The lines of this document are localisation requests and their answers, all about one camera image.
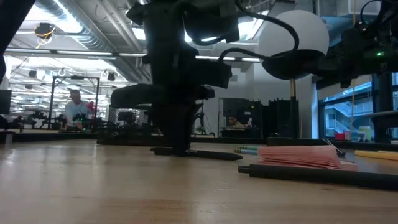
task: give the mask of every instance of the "stack of pink paper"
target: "stack of pink paper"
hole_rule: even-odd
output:
[[[257,155],[264,165],[358,171],[355,163],[340,161],[333,146],[264,146]]]

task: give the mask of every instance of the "white ball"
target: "white ball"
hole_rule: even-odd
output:
[[[276,18],[295,29],[300,38],[299,50],[317,50],[326,55],[329,49],[329,31],[319,16],[303,10],[293,10],[279,14]],[[261,32],[257,52],[273,56],[292,50],[292,35],[281,26],[265,22],[267,24]]]

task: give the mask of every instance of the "computer screen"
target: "computer screen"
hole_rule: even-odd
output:
[[[10,113],[11,93],[11,90],[0,90],[0,114]]]

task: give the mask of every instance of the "table surface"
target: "table surface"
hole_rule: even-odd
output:
[[[398,174],[398,162],[352,159],[363,171]],[[397,223],[397,192],[238,173],[238,164],[256,161],[251,155],[236,162],[155,156],[148,147],[93,140],[1,146],[0,222]]]

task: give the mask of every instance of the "person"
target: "person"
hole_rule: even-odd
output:
[[[88,102],[81,100],[79,90],[70,91],[71,102],[65,105],[65,114],[67,116],[67,130],[68,131],[79,131],[83,130],[81,121],[73,121],[73,117],[78,114],[83,114],[88,118],[88,114],[91,113],[88,108]]]
[[[246,126],[240,123],[235,117],[229,117],[229,128],[245,128]]]

